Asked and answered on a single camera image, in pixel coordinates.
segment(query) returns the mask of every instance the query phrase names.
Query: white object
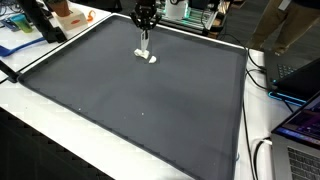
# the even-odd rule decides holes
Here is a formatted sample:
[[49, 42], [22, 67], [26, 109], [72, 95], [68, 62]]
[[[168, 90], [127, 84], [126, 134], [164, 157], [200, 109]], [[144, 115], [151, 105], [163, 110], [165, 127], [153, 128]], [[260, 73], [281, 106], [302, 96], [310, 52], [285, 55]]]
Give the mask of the white object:
[[148, 50], [145, 50], [144, 52], [142, 52], [141, 49], [136, 49], [136, 50], [134, 51], [134, 55], [143, 57], [144, 59], [148, 59], [148, 57], [149, 57], [149, 51], [148, 51]]
[[141, 33], [141, 50], [144, 52], [145, 50], [147, 50], [148, 48], [148, 44], [149, 44], [149, 37], [146, 38], [146, 33], [149, 34], [149, 31], [148, 30], [144, 30], [142, 31]]
[[153, 64], [157, 61], [157, 58], [152, 56], [151, 59], [149, 60], [149, 64]]
[[66, 17], [60, 17], [54, 12], [52, 13], [52, 15], [59, 22], [61, 27], [66, 31], [80, 26], [88, 26], [87, 19], [84, 16], [83, 12], [81, 12], [77, 8], [70, 8], [70, 12], [70, 15]]
[[188, 1], [180, 1], [177, 5], [172, 4], [176, 1], [177, 0], [166, 0], [165, 17], [168, 19], [181, 20], [188, 13]]
[[[162, 25], [159, 25], [159, 27], [191, 37], [206, 39], [208, 42], [211, 41], [229, 47], [242, 48], [238, 45], [205, 38], [200, 35], [183, 32]], [[5, 32], [3, 29], [0, 29], [0, 38], [3, 37], [2, 32]], [[70, 41], [61, 45], [59, 48], [68, 45]], [[26, 53], [23, 55], [24, 57], [30, 57], [28, 59], [32, 62], [49, 52], [49, 50], [46, 48], [42, 50], [39, 49], [39, 52], [25, 50]], [[250, 53], [257, 64], [263, 65], [262, 52], [250, 50]], [[32, 68], [35, 64], [42, 62], [49, 55], [40, 58], [37, 62], [24, 69], [22, 73]], [[12, 65], [15, 69], [20, 69], [21, 67], [13, 66], [16, 65], [16, 63], [19, 63], [19, 61], [16, 60], [9, 65]], [[248, 61], [247, 68], [250, 70], [255, 67]], [[261, 85], [266, 84], [263, 75], [252, 73], [252, 76]], [[247, 112], [250, 144], [256, 138], [269, 136], [270, 130], [290, 114], [283, 102], [269, 98], [265, 91], [257, 88], [253, 84], [250, 78], [246, 79], [244, 100]], [[94, 125], [92, 122], [85, 120], [76, 113], [32, 92], [19, 83], [12, 84], [5, 81], [0, 84], [0, 106], [114, 179], [192, 179], [182, 171], [168, 165], [159, 158], [154, 157], [148, 152], [119, 138], [117, 135]], [[269, 146], [263, 146], [261, 148], [258, 157], [259, 177], [261, 179], [273, 180], [270, 156], [271, 151], [268, 149]], [[238, 152], [240, 153], [240, 159], [236, 163], [234, 180], [253, 180], [243, 122], [240, 126]]]
[[279, 5], [279, 9], [284, 11], [287, 9], [287, 7], [289, 6], [289, 4], [291, 3], [291, 0], [282, 0], [281, 4]]

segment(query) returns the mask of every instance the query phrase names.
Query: laptop screen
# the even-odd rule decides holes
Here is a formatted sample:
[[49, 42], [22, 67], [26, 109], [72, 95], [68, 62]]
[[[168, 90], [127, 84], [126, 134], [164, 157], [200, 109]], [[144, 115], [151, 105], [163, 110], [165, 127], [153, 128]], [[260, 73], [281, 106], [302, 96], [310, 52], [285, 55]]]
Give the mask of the laptop screen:
[[320, 147], [320, 93], [281, 124], [276, 132]]

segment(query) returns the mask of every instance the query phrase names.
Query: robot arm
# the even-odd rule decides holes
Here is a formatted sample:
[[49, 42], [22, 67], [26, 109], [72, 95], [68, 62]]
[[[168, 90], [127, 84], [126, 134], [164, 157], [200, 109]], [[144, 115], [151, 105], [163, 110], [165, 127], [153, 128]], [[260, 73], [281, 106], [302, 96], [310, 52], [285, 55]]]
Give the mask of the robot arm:
[[[134, 24], [146, 31], [153, 29], [161, 19], [161, 16], [156, 14], [156, 0], [136, 0], [136, 6], [130, 17]], [[151, 23], [151, 19], [155, 16], [155, 22]]]

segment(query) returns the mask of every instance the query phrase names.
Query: laptop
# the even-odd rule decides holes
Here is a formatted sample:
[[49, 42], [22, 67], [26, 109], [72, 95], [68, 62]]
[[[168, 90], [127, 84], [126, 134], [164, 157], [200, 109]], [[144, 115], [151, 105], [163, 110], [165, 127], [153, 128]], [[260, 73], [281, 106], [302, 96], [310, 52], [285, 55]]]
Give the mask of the laptop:
[[320, 92], [272, 131], [275, 180], [320, 180]]
[[310, 61], [266, 52], [264, 59], [269, 97], [301, 106], [320, 91], [320, 58]]

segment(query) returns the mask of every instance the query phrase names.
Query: gray mat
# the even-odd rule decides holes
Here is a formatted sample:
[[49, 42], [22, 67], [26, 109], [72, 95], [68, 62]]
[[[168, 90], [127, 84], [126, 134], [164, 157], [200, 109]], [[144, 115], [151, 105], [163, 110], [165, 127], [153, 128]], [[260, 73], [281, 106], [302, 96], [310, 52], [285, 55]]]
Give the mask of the gray mat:
[[139, 37], [113, 16], [19, 82], [196, 179], [233, 179], [246, 52], [157, 27], [148, 64]]

